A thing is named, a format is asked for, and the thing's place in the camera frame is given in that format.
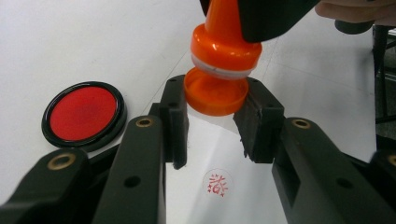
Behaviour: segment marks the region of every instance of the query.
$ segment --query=red stamp imprint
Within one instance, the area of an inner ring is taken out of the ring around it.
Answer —
[[[224,198],[233,188],[233,179],[225,170],[214,169],[206,173],[203,184],[206,193]]]

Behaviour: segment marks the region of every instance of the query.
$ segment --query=black ink pad case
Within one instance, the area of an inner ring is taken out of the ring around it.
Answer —
[[[41,129],[56,147],[91,152],[110,143],[126,117],[116,88],[104,82],[82,82],[55,96],[44,112]]]

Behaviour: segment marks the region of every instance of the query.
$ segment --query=white paper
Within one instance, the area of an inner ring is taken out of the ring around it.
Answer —
[[[167,223],[287,223],[272,164],[245,158],[238,134],[189,118],[187,165],[167,165]]]

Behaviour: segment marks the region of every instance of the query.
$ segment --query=red ink pad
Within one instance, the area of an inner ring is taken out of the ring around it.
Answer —
[[[83,82],[62,91],[49,103],[41,128],[56,147],[93,151],[116,137],[126,114],[116,88],[103,82]]]

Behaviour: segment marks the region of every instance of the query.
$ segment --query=finger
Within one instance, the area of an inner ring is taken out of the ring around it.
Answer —
[[[321,0],[320,2],[343,7],[384,7],[396,4],[396,0]]]
[[[319,3],[315,11],[319,16],[348,22],[374,21],[379,7],[342,7],[328,3]]]

